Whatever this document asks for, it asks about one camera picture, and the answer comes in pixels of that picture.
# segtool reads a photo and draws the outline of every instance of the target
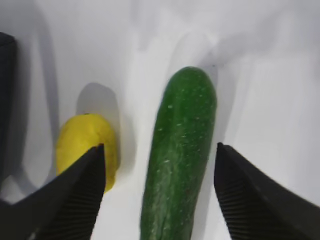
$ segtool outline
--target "yellow fruit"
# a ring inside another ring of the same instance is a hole
[[[115,184],[117,146],[115,132],[98,114],[83,114],[70,118],[62,127],[56,144],[57,175],[70,167],[90,148],[104,144],[106,166],[105,191]]]

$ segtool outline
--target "green cucumber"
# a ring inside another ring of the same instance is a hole
[[[215,124],[207,74],[185,67],[169,81],[158,110],[140,219],[140,240],[190,240]]]

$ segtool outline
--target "black object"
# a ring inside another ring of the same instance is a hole
[[[16,61],[16,40],[12,36],[0,32],[0,183],[4,178],[3,161],[13,101]]]
[[[104,146],[91,148],[40,190],[0,202],[3,240],[89,240],[106,184]]]
[[[216,195],[233,240],[320,240],[320,208],[218,143]]]

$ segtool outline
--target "white backdrop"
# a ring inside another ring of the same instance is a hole
[[[320,2],[317,0],[1,0],[0,31],[19,42],[19,74],[2,198],[55,175],[59,127],[108,118],[121,167],[93,240],[138,240],[156,112],[170,75],[204,68],[218,95],[213,146],[230,144],[320,205]],[[213,189],[215,147],[193,240],[229,240]]]

